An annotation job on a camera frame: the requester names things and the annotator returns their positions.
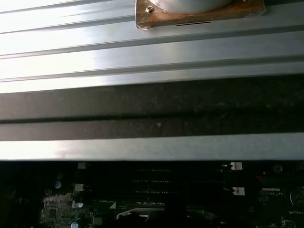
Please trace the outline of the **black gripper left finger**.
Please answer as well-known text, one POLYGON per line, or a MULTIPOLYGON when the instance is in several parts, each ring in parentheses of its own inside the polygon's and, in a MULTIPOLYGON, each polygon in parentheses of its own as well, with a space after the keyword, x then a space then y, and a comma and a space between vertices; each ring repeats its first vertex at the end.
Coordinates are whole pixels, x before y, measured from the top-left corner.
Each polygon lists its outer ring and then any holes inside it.
POLYGON ((177 225, 177 206, 166 202, 164 211, 146 220, 136 213, 128 214, 108 224, 109 228, 173 228, 177 225))

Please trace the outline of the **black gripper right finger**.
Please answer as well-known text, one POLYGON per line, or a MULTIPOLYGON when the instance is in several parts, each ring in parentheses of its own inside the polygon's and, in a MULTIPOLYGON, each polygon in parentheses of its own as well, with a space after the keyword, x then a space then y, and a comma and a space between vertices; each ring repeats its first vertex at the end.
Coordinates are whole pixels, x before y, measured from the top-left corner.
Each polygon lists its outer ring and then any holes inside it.
POLYGON ((184 200, 177 199, 178 225, 186 228, 227 228, 228 219, 215 206, 189 207, 184 200))

